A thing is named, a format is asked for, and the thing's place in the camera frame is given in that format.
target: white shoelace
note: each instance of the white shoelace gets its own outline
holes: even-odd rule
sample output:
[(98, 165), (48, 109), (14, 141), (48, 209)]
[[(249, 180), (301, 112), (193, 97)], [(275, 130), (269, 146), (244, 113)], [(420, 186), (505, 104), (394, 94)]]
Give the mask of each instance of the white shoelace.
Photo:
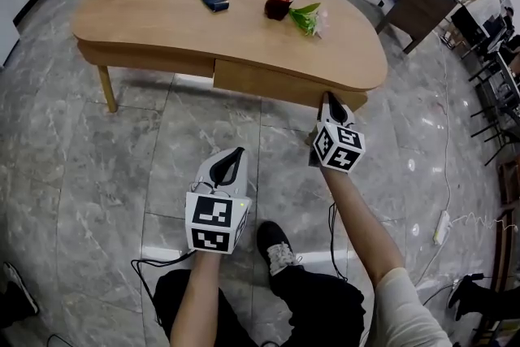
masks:
[(267, 249), (267, 255), (271, 260), (269, 266), (271, 276), (281, 272), (287, 266), (297, 265), (296, 256), (291, 251), (287, 243), (280, 243), (279, 245), (273, 245)]

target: white sleeve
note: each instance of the white sleeve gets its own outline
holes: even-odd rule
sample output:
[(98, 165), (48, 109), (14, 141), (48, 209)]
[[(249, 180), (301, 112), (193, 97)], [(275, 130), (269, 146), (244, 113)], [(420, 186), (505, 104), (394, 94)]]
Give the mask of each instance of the white sleeve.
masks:
[(366, 345), (452, 347), (448, 335), (419, 301), (406, 269), (390, 271), (375, 289), (374, 315)]

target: left forearm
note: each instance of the left forearm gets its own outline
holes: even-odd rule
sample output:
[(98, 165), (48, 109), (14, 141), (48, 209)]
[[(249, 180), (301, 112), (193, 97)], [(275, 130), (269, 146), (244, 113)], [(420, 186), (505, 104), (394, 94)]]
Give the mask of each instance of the left forearm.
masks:
[(171, 347), (213, 347), (219, 317), (220, 254), (198, 252), (179, 312)]

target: white t-shirt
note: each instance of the white t-shirt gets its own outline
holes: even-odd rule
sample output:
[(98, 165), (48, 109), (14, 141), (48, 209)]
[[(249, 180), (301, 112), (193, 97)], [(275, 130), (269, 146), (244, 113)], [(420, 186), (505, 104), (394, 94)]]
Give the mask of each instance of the white t-shirt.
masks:
[(486, 20), (501, 14), (501, 0), (475, 0), (466, 6), (475, 22), (483, 25)]
[(374, 314), (366, 346), (452, 347), (448, 335), (419, 301), (406, 269), (393, 269), (375, 289)]

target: white marker cube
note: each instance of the white marker cube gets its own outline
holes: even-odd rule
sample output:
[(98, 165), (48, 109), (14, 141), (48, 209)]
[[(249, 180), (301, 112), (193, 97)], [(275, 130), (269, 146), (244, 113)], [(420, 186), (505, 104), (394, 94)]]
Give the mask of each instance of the white marker cube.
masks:
[(251, 200), (186, 193), (186, 238), (190, 249), (231, 254), (244, 231)]
[(351, 172), (365, 153), (365, 137), (354, 130), (319, 122), (314, 149), (325, 167)]

